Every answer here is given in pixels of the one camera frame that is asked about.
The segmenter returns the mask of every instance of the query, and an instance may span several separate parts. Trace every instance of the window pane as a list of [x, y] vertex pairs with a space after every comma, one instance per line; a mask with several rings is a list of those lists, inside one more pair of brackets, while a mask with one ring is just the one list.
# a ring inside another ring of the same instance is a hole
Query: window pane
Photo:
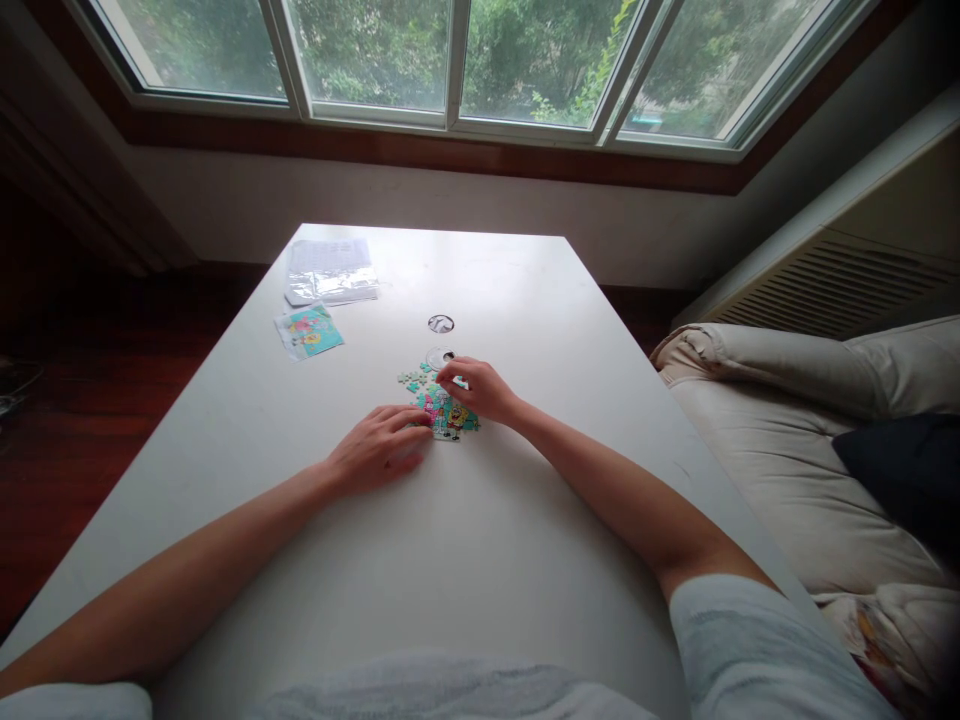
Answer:
[[449, 4], [290, 0], [313, 100], [443, 110]]
[[285, 98], [257, 0], [95, 0], [149, 88]]
[[588, 127], [638, 0], [473, 0], [462, 116]]
[[623, 130], [722, 140], [830, 0], [686, 0]]

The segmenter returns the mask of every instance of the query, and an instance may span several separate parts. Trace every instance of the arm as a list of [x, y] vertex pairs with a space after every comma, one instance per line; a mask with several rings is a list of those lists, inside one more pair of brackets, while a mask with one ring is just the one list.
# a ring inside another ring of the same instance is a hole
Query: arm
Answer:
[[[452, 382], [457, 375], [468, 389]], [[487, 363], [459, 357], [437, 375], [457, 402], [503, 423], [543, 454], [600, 519], [650, 567], [667, 600], [685, 580], [727, 573], [776, 590], [723, 531], [636, 463], [518, 398]]]
[[426, 413], [380, 407], [323, 462], [206, 525], [134, 570], [0, 672], [0, 697], [45, 683], [162, 673], [314, 515], [412, 471]]

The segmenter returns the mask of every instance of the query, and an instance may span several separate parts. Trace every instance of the window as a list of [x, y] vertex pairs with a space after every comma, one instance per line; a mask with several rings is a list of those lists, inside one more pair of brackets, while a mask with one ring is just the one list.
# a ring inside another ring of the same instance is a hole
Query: window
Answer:
[[877, 0], [70, 0], [134, 106], [736, 163]]

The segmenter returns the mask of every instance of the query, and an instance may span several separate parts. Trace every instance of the air conditioner vent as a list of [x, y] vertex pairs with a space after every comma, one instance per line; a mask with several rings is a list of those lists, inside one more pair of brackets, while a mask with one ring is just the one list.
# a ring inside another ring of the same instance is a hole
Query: air conditioner vent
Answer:
[[960, 278], [957, 263], [826, 230], [772, 270], [704, 319], [846, 338]]

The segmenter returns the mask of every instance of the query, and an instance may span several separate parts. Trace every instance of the round sticker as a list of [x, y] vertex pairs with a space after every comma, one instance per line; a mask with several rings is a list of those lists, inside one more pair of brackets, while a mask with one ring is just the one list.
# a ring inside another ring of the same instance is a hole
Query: round sticker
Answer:
[[434, 315], [427, 320], [427, 327], [438, 333], [450, 332], [453, 330], [453, 318], [447, 315]]
[[448, 347], [430, 348], [427, 353], [427, 365], [436, 371], [443, 370], [443, 366], [456, 357], [456, 353]]

